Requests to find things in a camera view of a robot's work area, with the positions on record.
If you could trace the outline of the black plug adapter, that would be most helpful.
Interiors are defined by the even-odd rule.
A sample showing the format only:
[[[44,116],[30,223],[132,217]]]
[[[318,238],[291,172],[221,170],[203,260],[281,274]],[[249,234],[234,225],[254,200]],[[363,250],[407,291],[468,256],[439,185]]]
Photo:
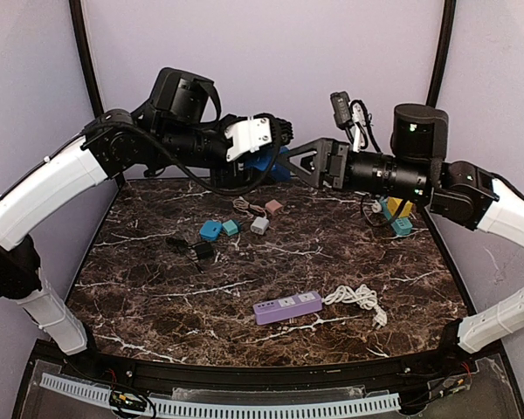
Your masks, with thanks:
[[[201,242],[191,246],[193,257],[196,261],[213,258],[215,255],[214,248],[209,242]]]

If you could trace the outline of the purple power strip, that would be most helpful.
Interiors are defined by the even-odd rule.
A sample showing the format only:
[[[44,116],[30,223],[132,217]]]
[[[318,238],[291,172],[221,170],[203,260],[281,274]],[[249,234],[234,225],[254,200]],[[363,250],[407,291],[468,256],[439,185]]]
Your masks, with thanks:
[[[268,325],[283,320],[317,313],[322,309],[322,297],[316,291],[268,300],[252,306],[256,324]]]

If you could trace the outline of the pink charger cube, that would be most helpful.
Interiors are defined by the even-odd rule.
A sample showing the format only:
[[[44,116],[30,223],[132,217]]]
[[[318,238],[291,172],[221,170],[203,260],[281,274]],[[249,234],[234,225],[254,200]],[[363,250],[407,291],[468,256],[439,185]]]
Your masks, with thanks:
[[[283,208],[284,208],[284,205],[275,199],[272,199],[271,201],[265,204],[265,210],[271,216],[276,216],[283,210]]]

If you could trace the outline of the blue adapter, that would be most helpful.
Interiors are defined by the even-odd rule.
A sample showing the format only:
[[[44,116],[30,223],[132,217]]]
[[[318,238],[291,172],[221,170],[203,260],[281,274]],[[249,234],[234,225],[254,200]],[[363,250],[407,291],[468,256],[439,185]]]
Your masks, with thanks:
[[[208,242],[216,241],[219,237],[223,225],[219,221],[206,221],[199,231],[200,237]]]

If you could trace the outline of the white charger cube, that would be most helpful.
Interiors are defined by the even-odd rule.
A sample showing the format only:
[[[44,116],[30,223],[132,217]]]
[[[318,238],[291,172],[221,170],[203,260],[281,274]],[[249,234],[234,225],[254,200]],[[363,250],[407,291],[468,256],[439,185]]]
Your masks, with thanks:
[[[269,225],[270,221],[266,217],[257,216],[250,225],[250,231],[254,234],[263,236]]]

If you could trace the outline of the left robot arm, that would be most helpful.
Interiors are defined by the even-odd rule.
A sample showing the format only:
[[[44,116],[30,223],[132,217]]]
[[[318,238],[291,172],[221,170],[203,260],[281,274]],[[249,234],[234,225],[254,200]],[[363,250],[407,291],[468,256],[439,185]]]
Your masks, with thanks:
[[[134,111],[108,111],[0,195],[0,296],[15,301],[68,356],[94,349],[92,333],[66,307],[45,278],[31,231],[83,192],[135,165],[156,176],[175,166],[235,169],[247,155],[278,155],[290,124],[269,113],[238,117],[220,106],[211,79],[174,68],[161,69],[151,94]]]

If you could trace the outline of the dark blue cube socket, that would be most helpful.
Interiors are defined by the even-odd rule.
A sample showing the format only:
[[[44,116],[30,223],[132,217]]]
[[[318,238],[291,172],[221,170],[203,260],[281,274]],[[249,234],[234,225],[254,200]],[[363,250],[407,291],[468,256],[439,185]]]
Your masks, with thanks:
[[[253,169],[254,171],[263,172],[272,159],[272,150],[262,150],[254,154],[253,157],[249,157],[245,161],[245,168]],[[288,182],[291,180],[291,172],[283,167],[282,165],[275,162],[272,165],[272,170],[267,176],[271,181],[274,182]]]

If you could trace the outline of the yellow cube socket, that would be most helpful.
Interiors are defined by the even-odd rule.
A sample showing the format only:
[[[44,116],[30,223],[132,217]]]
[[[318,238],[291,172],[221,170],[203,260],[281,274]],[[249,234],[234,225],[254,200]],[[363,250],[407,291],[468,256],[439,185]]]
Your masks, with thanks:
[[[387,199],[387,209],[389,211],[389,213],[394,216],[396,214],[396,212],[402,208],[402,210],[400,211],[400,214],[398,215],[399,218],[405,218],[405,217],[409,217],[410,214],[411,214],[411,211],[413,209],[413,203],[409,202],[409,201],[406,201],[405,202],[405,205],[402,205],[403,203],[403,200],[402,199],[399,199],[399,198],[395,198],[395,197],[389,197]]]

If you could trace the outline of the small teal plug adapter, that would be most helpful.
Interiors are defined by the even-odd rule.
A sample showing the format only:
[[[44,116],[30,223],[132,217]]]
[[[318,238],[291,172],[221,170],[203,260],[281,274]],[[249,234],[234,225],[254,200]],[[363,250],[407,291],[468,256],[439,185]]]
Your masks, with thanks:
[[[228,220],[222,223],[222,231],[228,236],[235,236],[242,230],[241,223],[237,220]]]

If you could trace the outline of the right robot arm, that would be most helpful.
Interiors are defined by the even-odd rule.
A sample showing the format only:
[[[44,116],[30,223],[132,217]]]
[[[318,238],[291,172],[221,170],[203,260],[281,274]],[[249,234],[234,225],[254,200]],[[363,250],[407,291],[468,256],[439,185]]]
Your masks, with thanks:
[[[448,125],[440,109],[400,104],[394,108],[390,155],[320,138],[277,161],[313,188],[399,198],[524,248],[524,195],[498,174],[468,161],[446,161]]]

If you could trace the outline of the teal power strip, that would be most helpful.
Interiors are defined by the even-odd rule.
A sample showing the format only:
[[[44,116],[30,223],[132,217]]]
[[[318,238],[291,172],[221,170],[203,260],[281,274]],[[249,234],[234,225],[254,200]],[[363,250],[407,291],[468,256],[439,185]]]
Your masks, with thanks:
[[[396,212],[396,214],[392,216],[387,209],[387,204],[386,204],[387,199],[388,197],[384,197],[379,200],[379,203],[381,204],[381,207],[382,207],[383,215],[385,216],[387,221],[390,221],[391,219],[395,218],[395,220],[392,223],[390,223],[390,227],[392,228],[392,230],[395,232],[395,234],[398,237],[408,236],[411,233],[412,228],[413,228],[413,224],[411,223],[410,217],[405,217],[405,218],[398,217],[402,208],[400,208]]]

